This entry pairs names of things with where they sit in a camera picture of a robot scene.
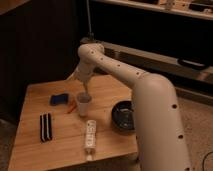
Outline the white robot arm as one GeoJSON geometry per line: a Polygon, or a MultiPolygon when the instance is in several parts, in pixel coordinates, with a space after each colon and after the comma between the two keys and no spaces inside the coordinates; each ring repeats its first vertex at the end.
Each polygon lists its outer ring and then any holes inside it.
{"type": "Polygon", "coordinates": [[[74,77],[88,83],[98,67],[132,90],[134,126],[142,171],[192,171],[176,90],[164,76],[112,59],[99,43],[78,48],[74,77]]]}

